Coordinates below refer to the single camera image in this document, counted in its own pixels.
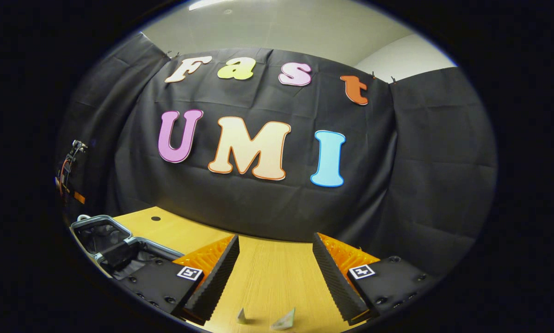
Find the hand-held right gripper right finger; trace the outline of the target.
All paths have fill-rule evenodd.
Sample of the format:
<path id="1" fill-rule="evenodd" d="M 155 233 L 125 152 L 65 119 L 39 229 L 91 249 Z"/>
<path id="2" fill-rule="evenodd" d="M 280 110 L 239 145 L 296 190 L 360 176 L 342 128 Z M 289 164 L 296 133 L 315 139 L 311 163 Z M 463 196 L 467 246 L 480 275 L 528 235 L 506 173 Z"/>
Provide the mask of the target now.
<path id="1" fill-rule="evenodd" d="M 312 251 L 343 320 L 380 320 L 425 295 L 440 276 L 399 256 L 378 259 L 325 234 L 313 234 Z"/>

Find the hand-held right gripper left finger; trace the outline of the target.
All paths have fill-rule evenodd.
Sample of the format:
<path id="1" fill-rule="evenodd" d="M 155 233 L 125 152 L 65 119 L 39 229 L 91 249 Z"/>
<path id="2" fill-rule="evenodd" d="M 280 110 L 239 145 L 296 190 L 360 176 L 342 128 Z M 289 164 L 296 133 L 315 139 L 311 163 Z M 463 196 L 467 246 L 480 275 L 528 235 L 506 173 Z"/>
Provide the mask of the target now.
<path id="1" fill-rule="evenodd" d="M 206 245 L 192 253 L 168 260 L 148 254 L 140 268 L 131 268 L 119 280 L 121 286 L 155 308 L 180 320 L 204 325 L 222 296 L 240 254 L 237 235 Z"/>

